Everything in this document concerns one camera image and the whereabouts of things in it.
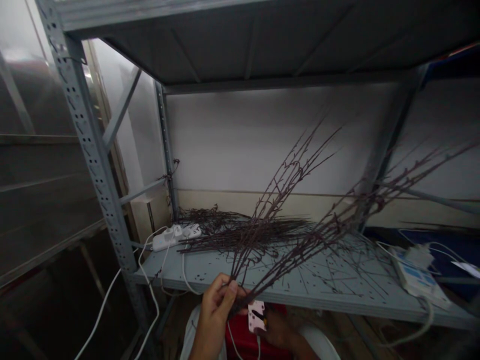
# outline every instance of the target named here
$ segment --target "electrical cord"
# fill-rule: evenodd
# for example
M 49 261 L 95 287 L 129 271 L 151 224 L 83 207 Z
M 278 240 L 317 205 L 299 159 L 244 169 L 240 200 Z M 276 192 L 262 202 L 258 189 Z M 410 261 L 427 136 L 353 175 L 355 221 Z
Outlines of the electrical cord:
M 448 253 L 446 253 L 446 252 L 443 252 L 443 251 L 441 251 L 441 250 L 438 250 L 438 249 L 432 247 L 431 245 L 433 245 L 433 244 L 443 246 L 445 249 L 447 249 L 448 251 L 450 251 L 450 252 L 451 252 L 453 255 L 455 255 L 457 258 L 455 259 L 452 255 L 450 255 L 450 254 L 448 254 Z M 452 250 L 451 248 L 449 248 L 447 245 L 442 244 L 441 242 L 432 241 L 432 242 L 427 242 L 426 245 L 428 245 L 428 248 L 429 248 L 430 250 L 435 250 L 436 252 L 439 252 L 439 253 L 448 255 L 448 256 L 450 256 L 452 259 L 454 259 L 456 262 L 458 262 L 458 260 L 460 260 L 460 261 L 462 261 L 462 262 L 464 262 L 464 263 L 466 263 L 466 264 L 470 264 L 470 261 L 465 260 L 463 257 L 461 257 L 460 255 L 458 255 L 455 251 L 453 251 L 453 250 Z
M 105 305 L 107 304 L 107 298 L 109 297 L 110 295 L 110 291 L 112 290 L 113 286 L 114 286 L 114 283 L 115 283 L 115 280 L 117 280 L 117 278 L 119 277 L 120 273 L 122 272 L 122 268 L 118 269 L 118 271 L 116 272 L 116 275 L 115 277 L 113 278 L 113 280 L 111 281 L 110 283 L 110 286 L 108 287 L 108 290 L 106 291 L 105 293 L 105 298 L 103 299 L 103 303 L 101 304 L 101 307 L 100 307 L 100 311 L 98 312 L 98 316 L 96 317 L 96 321 L 95 321 L 95 325 L 93 326 L 93 329 L 91 330 L 91 333 L 90 335 L 88 336 L 88 339 L 85 341 L 85 344 L 83 344 L 83 346 L 81 347 L 80 351 L 78 352 L 78 354 L 75 356 L 75 360 L 78 360 L 80 358 L 80 356 L 82 356 L 84 350 L 87 348 L 88 344 L 90 343 L 90 340 L 92 340 L 94 334 L 95 334 L 95 331 L 97 331 L 97 327 L 99 326 L 99 322 L 100 322 L 100 318 L 102 317 L 102 314 L 104 312 L 104 308 L 105 308 Z
M 152 284 L 149 283 L 149 278 L 147 276 L 147 274 L 145 273 L 145 270 L 142 266 L 142 255 L 144 254 L 145 252 L 145 249 L 147 248 L 147 245 L 149 245 L 149 239 L 156 233 L 158 233 L 160 230 L 163 230 L 163 229 L 167 229 L 168 227 L 167 226 L 163 226 L 161 228 L 159 228 L 158 230 L 152 232 L 150 234 L 150 236 L 148 236 L 145 240 L 145 245 L 143 246 L 143 250 L 141 251 L 140 253 L 140 256 L 138 257 L 138 266 L 140 267 L 140 270 L 141 272 L 143 273 L 143 276 L 145 277 L 145 280 L 146 280 L 146 283 L 148 284 L 148 288 L 150 289 L 150 294 L 151 294 L 151 297 L 153 299 L 153 303 L 155 304 L 155 309 L 156 309 L 156 316 L 155 318 L 153 319 L 151 325 L 150 325 L 150 328 L 148 329 L 148 331 L 146 332 L 145 334 L 145 338 L 143 339 L 143 342 L 141 344 L 141 347 L 140 347 L 140 350 L 138 350 L 138 354 L 136 355 L 135 357 L 135 360 L 139 360 L 140 358 L 140 355 L 142 355 L 142 352 L 144 350 L 144 347 L 145 347 L 145 344 L 147 343 L 147 340 L 150 336 L 150 333 L 152 332 L 152 329 L 154 328 L 154 325 L 155 323 L 157 322 L 158 318 L 160 317 L 160 308 L 159 308 L 159 303 L 157 302 L 157 299 L 155 298 L 155 294 L 154 294 L 154 289 L 152 288 Z
M 416 232 L 419 232 L 419 233 L 429 233 L 429 232 L 431 232 L 431 230 L 399 229 L 398 232 L 399 232 L 405 239 L 407 239 L 411 244 L 413 244 L 413 245 L 414 245 L 414 243 L 408 238 L 407 235 L 405 235 L 405 234 L 403 233 L 404 231 L 416 231 Z M 450 254 L 447 254 L 446 252 L 443 252 L 443 251 L 441 251 L 441 250 L 438 250 L 438 249 L 436 249 L 436 248 L 431 247 L 431 245 L 433 245 L 433 244 L 435 244 L 435 245 L 440 245 L 440 246 L 444 247 L 445 249 L 447 249 L 448 251 L 450 251 L 453 255 L 455 255 L 457 258 L 452 257 Z M 452 250 L 451 248 L 449 248 L 447 245 L 442 244 L 441 242 L 431 241 L 431 242 L 425 243 L 425 245 L 427 245 L 427 246 L 428 246 L 428 249 L 430 249 L 430 250 L 434 250 L 434 251 L 436 251 L 436 252 L 439 252 L 439 253 L 442 253 L 442 254 L 445 254 L 445 255 L 450 256 L 450 257 L 451 257 L 452 259 L 454 259 L 456 262 L 458 262 L 458 260 L 461 260 L 461 261 L 464 262 L 464 263 L 470 264 L 469 261 L 465 260 L 463 257 L 461 257 L 460 255 L 458 255 L 455 251 L 453 251 L 453 250 Z
M 398 339 L 394 342 L 390 342 L 390 343 L 386 343 L 386 344 L 377 344 L 379 347 L 381 347 L 381 348 L 393 348 L 393 347 L 396 347 L 397 345 L 408 343 L 412 340 L 415 340 L 415 339 L 419 338 L 420 336 L 425 334 L 430 329 L 430 326 L 432 326 L 432 323 L 434 322 L 434 314 L 435 314 L 434 313 L 434 307 L 432 306 L 432 303 L 427 298 L 419 297 L 419 299 L 423 299 L 428 306 L 428 318 L 427 318 L 425 324 L 423 324 L 423 326 L 421 327 L 421 329 L 418 330 L 417 332 L 413 333 L 412 335 L 409 335 L 409 336 L 406 336 L 404 338 Z
M 381 241 L 377 241 L 376 244 L 378 245 L 378 247 L 380 249 L 382 249 L 384 252 L 386 252 L 388 255 L 390 255 L 392 258 L 398 260 L 399 262 L 401 262 L 402 264 L 404 265 L 407 265 L 409 267 L 413 267 L 413 268 L 416 268 L 416 269 L 419 269 L 419 270 L 423 270 L 423 271 L 428 271 L 429 273 L 433 274 L 433 275 L 442 275 L 441 272 L 439 271 L 432 271 L 432 270 L 428 270 L 428 269 L 424 269 L 424 268 L 421 268 L 421 267 L 418 267 L 416 266 L 415 264 L 411 263 L 411 262 L 406 262 L 405 260 L 402 260 L 401 258 L 399 258 L 397 255 L 395 254 L 392 254 L 390 251 L 388 251 L 386 248 L 384 248 L 384 245 L 386 246 L 391 246 L 390 244 L 387 244 L 386 242 L 381 242 Z
M 194 293 L 195 295 L 202 295 L 201 292 L 196 292 L 195 290 L 192 289 L 192 287 L 190 286 L 189 282 L 187 281 L 187 277 L 185 276 L 185 253 L 183 253 L 181 255 L 181 273 L 183 275 L 183 280 L 185 280 L 185 285 L 186 287 L 192 292 Z
M 233 344 L 233 349 L 235 350 L 235 353 L 238 356 L 238 358 L 240 360 L 244 360 L 240 356 L 239 351 L 237 350 L 237 347 L 235 346 L 234 336 L 232 335 L 232 329 L 230 328 L 230 321 L 227 321 L 226 324 L 228 326 L 228 331 L 230 332 L 230 338 L 231 338 L 231 343 Z M 257 358 L 257 360 L 260 360 L 260 355 L 261 355 L 260 336 L 256 337 L 256 342 L 258 344 L 258 358 Z

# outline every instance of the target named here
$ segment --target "power strip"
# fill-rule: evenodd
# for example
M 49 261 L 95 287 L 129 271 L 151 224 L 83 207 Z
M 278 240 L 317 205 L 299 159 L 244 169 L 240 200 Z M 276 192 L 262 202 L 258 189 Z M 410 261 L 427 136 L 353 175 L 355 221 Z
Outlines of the power strip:
M 450 308 L 451 301 L 428 270 L 421 269 L 415 263 L 405 259 L 404 251 L 392 246 L 388 250 L 394 255 L 392 261 L 400 283 L 410 295 L 416 298 L 424 297 L 444 310 Z
M 201 235 L 202 230 L 197 223 L 184 228 L 180 225 L 173 225 L 153 238 L 151 249 L 154 252 L 159 252 L 178 245 L 179 240 L 195 239 Z

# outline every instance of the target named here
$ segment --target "diagonal brace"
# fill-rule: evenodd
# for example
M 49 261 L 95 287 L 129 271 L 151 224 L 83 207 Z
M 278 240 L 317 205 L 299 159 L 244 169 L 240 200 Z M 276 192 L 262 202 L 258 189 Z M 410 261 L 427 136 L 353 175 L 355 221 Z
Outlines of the diagonal brace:
M 165 183 L 165 179 L 160 178 L 160 179 L 148 184 L 147 186 L 142 187 L 139 191 L 134 192 L 134 193 L 130 193 L 130 194 L 120 198 L 120 204 L 125 205 L 126 203 L 132 201 L 133 199 L 138 198 L 140 195 L 145 194 L 147 191 L 152 190 L 159 185 L 163 185 L 164 183 Z
M 105 133 L 103 134 L 103 143 L 105 144 L 107 151 L 110 150 L 112 144 L 114 143 L 115 136 L 117 135 L 120 124 L 124 119 L 127 109 L 129 108 L 130 100 L 132 99 L 132 95 L 134 94 L 141 74 L 142 70 L 140 68 L 133 68 L 133 70 L 131 71 L 130 80 L 125 89 L 123 90 L 123 93 L 121 94 L 120 102 L 116 107 L 115 111 L 113 112 L 110 121 L 108 122 L 108 126 L 106 127 Z

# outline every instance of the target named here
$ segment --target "wall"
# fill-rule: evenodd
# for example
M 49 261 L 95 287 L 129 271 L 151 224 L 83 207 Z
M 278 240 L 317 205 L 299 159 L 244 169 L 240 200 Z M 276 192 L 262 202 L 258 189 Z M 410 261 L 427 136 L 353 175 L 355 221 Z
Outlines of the wall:
M 181 161 L 176 178 L 180 206 L 218 204 L 221 210 L 251 214 L 292 145 L 322 105 L 329 104 L 314 143 L 343 126 L 326 152 L 338 153 L 297 186 L 282 213 L 321 218 L 361 178 L 394 90 L 393 84 L 377 84 L 168 96 L 173 154 Z M 413 161 L 431 147 L 445 144 L 445 137 L 478 133 L 475 98 L 478 82 L 474 80 L 429 83 L 413 105 L 392 164 L 425 134 L 430 139 L 414 151 Z M 448 198 L 478 199 L 478 158 L 478 151 L 472 151 L 416 188 Z M 394 201 L 368 224 L 408 226 L 402 221 L 479 226 L 474 215 L 408 198 Z
M 91 44 L 96 53 L 101 86 L 112 112 L 119 105 L 134 64 L 102 40 L 92 40 Z M 144 72 L 118 129 L 116 144 L 130 193 L 166 173 L 155 82 Z M 167 197 L 167 187 L 159 186 L 130 202 L 140 241 L 170 221 Z
M 310 148 L 343 127 L 324 154 L 338 153 L 294 192 L 342 195 L 362 176 L 393 90 L 376 84 L 168 96 L 178 187 L 264 191 L 324 108 L 328 116 Z
M 480 79 L 446 79 L 429 82 L 412 105 L 399 146 L 392 156 L 391 172 L 398 175 L 432 149 L 451 148 L 478 140 L 480 135 Z M 480 207 L 480 148 L 447 162 L 413 187 L 414 190 Z M 394 201 L 373 216 L 368 225 L 415 227 L 407 222 L 424 222 L 480 228 L 480 216 L 464 213 L 431 201 L 404 199 Z

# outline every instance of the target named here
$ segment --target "charger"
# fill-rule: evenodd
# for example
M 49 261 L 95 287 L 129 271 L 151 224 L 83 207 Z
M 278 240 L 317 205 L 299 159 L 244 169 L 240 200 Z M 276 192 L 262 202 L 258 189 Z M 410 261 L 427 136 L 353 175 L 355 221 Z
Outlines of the charger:
M 403 258 L 415 264 L 420 269 L 428 269 L 429 266 L 434 261 L 434 256 L 430 253 L 429 245 L 415 244 L 414 246 L 409 247 Z

